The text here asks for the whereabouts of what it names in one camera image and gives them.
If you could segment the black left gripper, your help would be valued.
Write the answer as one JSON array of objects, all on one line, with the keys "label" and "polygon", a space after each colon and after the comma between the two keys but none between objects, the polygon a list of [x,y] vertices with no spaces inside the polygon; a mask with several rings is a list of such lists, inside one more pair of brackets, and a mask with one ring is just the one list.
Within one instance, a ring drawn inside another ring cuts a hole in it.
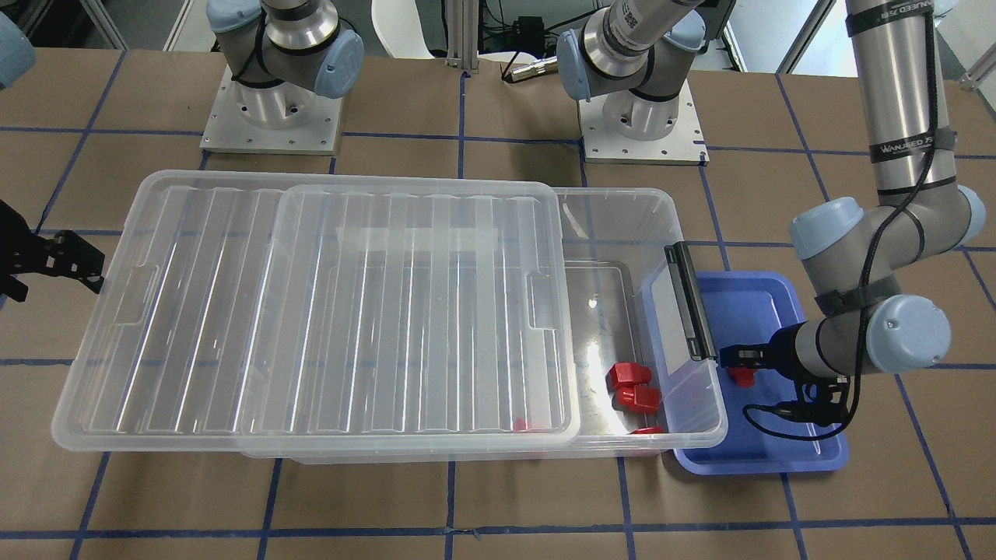
[{"label": "black left gripper", "polygon": [[794,346],[797,331],[777,331],[767,343],[757,345],[732,345],[719,351],[719,365],[771,369],[783,378],[796,380],[801,376],[801,361]]}]

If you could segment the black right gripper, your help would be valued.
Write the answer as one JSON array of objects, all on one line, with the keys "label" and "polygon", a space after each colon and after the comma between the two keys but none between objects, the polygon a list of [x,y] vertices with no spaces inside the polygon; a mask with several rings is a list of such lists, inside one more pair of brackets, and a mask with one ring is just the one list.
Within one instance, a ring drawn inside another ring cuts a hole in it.
[{"label": "black right gripper", "polygon": [[95,294],[102,291],[104,254],[75,231],[60,230],[46,239],[28,226],[21,213],[1,202],[1,293],[16,302],[27,299],[24,274],[71,278]]}]

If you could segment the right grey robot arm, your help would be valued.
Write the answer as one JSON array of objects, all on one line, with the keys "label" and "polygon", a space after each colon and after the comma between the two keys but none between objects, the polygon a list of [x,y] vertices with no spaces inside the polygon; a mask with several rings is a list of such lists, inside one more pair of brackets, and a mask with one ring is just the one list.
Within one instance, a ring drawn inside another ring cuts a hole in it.
[{"label": "right grey robot arm", "polygon": [[[342,100],[363,67],[362,37],[331,1],[210,1],[206,18],[227,70],[200,149],[247,155],[333,155]],[[26,274],[103,284],[104,254],[70,230],[35,233],[2,206],[1,291],[22,302]]]}]

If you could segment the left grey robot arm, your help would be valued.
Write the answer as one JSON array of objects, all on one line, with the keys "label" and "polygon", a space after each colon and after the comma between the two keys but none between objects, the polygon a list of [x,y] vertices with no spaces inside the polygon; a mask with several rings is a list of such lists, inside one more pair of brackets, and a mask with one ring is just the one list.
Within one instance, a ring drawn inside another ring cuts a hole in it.
[{"label": "left grey robot arm", "polygon": [[[615,1],[579,30],[559,35],[559,77],[568,96],[629,93],[669,103],[702,34],[679,21],[694,1]],[[937,61],[932,1],[850,1],[868,152],[879,204],[850,196],[801,213],[790,237],[824,314],[782,327],[761,345],[722,348],[725,368],[774,369],[789,380],[905,373],[942,359],[949,319],[904,294],[896,270],[949,252],[982,230],[986,208],[956,176],[957,134]]]}]

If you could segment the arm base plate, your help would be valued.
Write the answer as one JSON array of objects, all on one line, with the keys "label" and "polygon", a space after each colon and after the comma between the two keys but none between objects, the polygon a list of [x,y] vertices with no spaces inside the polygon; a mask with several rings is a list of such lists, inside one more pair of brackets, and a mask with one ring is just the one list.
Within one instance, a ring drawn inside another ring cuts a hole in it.
[{"label": "arm base plate", "polygon": [[212,153],[333,156],[337,152],[342,100],[293,84],[252,89],[225,68],[200,149]]},{"label": "arm base plate", "polygon": [[591,163],[704,166],[707,142],[690,84],[676,98],[651,102],[630,91],[577,103],[584,158]]}]

